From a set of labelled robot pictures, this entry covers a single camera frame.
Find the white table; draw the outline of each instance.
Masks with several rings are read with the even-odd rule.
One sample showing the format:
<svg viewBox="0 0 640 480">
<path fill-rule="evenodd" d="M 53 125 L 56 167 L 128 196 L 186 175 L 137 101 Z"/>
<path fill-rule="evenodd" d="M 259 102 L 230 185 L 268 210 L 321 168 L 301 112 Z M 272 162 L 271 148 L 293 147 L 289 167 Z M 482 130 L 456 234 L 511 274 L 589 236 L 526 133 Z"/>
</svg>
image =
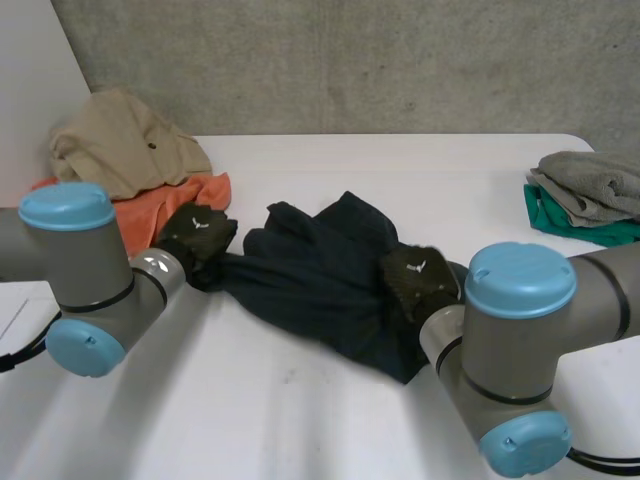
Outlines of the white table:
<svg viewBox="0 0 640 480">
<path fill-rule="evenodd" d="M 566 255 L 591 244 L 529 228 L 524 174 L 545 154 L 591 150 L 566 135 L 203 137 L 229 172 L 240 222 L 231 251 L 286 200 L 315 214 L 350 190 L 408 243 L 468 263 L 499 241 Z M 421 205 L 409 209 L 407 205 Z M 0 288 L 0 351 L 55 312 L 44 284 Z M 22 308 L 17 318 L 16 311 Z M 563 358 L 553 398 L 575 445 L 640 454 L 640 344 Z M 0 478 L 7 480 L 493 479 L 426 367 L 408 386 L 291 338 L 224 294 L 191 289 L 104 379 L 47 355 L 0 376 Z M 540 479 L 608 478 L 569 461 Z"/>
</svg>

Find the folded gray cloth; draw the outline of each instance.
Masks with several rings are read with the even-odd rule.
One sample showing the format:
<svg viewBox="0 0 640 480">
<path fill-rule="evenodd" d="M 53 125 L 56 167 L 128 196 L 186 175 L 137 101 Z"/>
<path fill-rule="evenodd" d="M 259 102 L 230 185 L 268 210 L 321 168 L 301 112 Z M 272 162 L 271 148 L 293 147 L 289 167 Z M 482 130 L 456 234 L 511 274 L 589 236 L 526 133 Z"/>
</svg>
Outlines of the folded gray cloth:
<svg viewBox="0 0 640 480">
<path fill-rule="evenodd" d="M 572 193 L 598 202 L 594 203 L 598 211 L 609 207 L 629 217 L 640 215 L 640 157 L 637 155 L 558 152 L 540 160 L 538 169 Z"/>
<path fill-rule="evenodd" d="M 543 188 L 558 202 L 569 218 L 573 227 L 602 227 L 620 220 L 627 220 L 630 213 L 606 207 L 583 195 L 573 193 L 551 180 L 537 168 L 531 169 L 531 176 L 527 177 L 530 185 Z"/>
</svg>

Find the green towel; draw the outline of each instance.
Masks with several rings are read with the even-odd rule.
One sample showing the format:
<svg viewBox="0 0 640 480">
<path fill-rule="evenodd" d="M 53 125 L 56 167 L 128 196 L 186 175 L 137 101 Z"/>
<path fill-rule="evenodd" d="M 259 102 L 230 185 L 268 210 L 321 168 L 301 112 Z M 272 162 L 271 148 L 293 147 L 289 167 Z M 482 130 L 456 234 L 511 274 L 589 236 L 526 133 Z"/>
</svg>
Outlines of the green towel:
<svg viewBox="0 0 640 480">
<path fill-rule="evenodd" d="M 593 228 L 571 226 L 567 212 L 543 188 L 525 185 L 524 199 L 531 227 L 541 232 L 604 247 L 627 245 L 640 239 L 640 225 L 628 221 Z"/>
</svg>

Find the gray wall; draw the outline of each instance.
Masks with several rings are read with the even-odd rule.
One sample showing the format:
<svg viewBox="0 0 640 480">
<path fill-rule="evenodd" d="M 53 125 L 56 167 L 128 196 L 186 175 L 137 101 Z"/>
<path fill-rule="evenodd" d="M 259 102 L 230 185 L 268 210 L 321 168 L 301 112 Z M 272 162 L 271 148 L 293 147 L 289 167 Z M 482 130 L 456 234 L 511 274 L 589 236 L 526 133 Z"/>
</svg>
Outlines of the gray wall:
<svg viewBox="0 0 640 480">
<path fill-rule="evenodd" d="M 92 90 L 193 134 L 564 132 L 640 147 L 638 0 L 53 0 Z"/>
</svg>

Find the orange cloth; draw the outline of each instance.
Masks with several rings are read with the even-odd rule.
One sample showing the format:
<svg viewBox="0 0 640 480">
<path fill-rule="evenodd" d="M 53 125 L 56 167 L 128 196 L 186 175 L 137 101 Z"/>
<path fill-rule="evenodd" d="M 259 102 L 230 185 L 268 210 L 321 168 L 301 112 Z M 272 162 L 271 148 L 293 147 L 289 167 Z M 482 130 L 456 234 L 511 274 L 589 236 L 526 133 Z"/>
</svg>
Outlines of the orange cloth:
<svg viewBox="0 0 640 480">
<path fill-rule="evenodd" d="M 55 177 L 48 178 L 34 185 L 32 190 L 56 183 L 58 180 Z M 208 205 L 214 210 L 226 210 L 231 203 L 228 175 L 193 175 L 176 187 L 164 185 L 131 200 L 114 201 L 127 254 L 133 257 L 148 248 L 178 207 L 192 201 L 198 205 Z"/>
</svg>

